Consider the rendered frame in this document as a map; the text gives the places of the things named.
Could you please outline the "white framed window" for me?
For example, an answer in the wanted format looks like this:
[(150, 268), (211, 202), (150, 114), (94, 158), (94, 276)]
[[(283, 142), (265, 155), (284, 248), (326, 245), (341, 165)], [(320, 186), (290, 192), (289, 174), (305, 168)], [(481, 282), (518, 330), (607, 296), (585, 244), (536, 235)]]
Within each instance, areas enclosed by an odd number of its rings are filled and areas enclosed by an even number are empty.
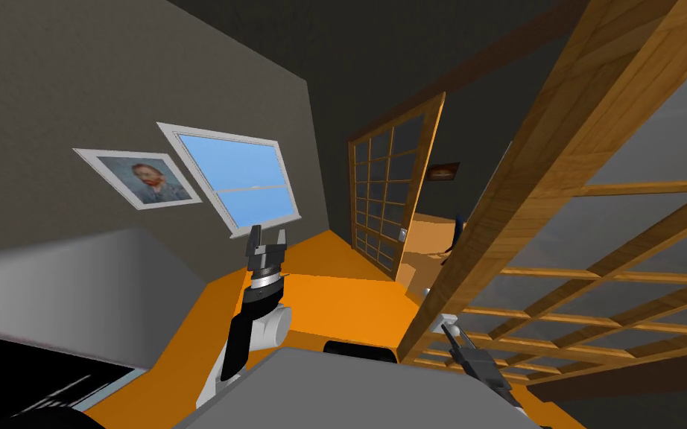
[(231, 238), (254, 225), (301, 218), (278, 142), (160, 123), (166, 140), (226, 224)]

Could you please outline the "white door handle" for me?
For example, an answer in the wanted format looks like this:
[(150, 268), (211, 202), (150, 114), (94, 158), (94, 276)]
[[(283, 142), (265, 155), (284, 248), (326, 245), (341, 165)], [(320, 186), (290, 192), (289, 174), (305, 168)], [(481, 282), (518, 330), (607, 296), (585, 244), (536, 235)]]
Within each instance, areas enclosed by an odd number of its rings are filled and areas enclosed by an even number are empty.
[(436, 334), (449, 334), (452, 337), (460, 336), (458, 316), (455, 314), (439, 314), (430, 326), (430, 331)]

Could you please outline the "dark framed picture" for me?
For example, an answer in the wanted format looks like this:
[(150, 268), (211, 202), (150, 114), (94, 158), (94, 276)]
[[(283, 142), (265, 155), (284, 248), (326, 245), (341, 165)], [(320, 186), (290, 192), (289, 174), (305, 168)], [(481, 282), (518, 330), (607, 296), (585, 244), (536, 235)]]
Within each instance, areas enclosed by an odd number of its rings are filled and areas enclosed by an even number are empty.
[(452, 181), (459, 170), (460, 163), (435, 164), (427, 167), (425, 181)]

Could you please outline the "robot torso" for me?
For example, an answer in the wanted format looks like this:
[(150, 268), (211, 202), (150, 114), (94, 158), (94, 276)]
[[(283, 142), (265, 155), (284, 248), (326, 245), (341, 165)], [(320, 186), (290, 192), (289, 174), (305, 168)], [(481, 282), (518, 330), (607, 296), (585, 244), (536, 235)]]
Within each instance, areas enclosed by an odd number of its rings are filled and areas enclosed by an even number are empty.
[(538, 427), (504, 380), (276, 347), (173, 429)]

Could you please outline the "small wooden lattice door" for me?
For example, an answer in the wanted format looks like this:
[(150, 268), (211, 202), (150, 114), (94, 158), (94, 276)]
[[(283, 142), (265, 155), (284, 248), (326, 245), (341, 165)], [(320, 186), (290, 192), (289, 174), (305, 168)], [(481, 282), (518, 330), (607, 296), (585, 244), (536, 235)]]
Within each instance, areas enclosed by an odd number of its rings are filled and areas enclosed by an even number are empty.
[(348, 143), (352, 248), (396, 280), (446, 95), (441, 92)]

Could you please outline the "large wooden lattice door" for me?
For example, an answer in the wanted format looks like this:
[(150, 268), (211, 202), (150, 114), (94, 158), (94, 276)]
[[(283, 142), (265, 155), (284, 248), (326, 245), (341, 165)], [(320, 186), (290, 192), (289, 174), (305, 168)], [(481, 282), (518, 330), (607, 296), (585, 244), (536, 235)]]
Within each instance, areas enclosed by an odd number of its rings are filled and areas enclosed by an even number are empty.
[(687, 81), (687, 0), (589, 0), (465, 231), (402, 338), (405, 365), (459, 372), (443, 315), (501, 317), (472, 338), (534, 385), (687, 356), (687, 273), (637, 266), (687, 238), (687, 203), (586, 268), (512, 260), (570, 201), (687, 193), (687, 180), (593, 177)]

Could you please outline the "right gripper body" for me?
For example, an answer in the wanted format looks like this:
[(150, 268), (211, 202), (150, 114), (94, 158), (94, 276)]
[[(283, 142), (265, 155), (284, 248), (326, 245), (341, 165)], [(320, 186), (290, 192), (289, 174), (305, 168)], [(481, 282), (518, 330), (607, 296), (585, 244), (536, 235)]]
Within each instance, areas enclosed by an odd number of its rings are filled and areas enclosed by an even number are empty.
[(449, 354), (467, 375), (490, 388), (503, 387), (503, 376), (486, 351), (468, 346), (452, 346)]

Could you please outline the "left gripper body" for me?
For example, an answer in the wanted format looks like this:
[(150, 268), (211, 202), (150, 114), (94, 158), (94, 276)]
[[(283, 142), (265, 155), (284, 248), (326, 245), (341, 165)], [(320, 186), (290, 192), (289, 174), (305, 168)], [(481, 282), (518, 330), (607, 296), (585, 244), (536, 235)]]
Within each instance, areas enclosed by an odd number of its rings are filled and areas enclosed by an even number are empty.
[(258, 272), (266, 269), (279, 269), (285, 261), (286, 244), (247, 246), (247, 271)]

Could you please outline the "white framed portrait picture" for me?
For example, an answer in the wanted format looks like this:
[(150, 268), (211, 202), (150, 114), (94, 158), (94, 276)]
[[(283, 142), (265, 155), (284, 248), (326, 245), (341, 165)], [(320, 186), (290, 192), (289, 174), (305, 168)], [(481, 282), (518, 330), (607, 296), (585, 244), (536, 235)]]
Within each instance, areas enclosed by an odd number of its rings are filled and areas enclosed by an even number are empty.
[(83, 148), (74, 152), (135, 209), (201, 203), (168, 154)]

